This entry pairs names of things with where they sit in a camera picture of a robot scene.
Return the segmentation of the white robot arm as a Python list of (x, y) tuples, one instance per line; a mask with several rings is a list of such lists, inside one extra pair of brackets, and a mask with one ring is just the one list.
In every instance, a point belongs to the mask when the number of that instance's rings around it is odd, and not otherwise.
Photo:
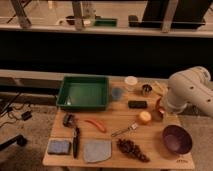
[(188, 103), (198, 107), (213, 118), (213, 90), (207, 87), (210, 72), (201, 66), (172, 74), (168, 79), (168, 91), (161, 104), (168, 113), (182, 113)]

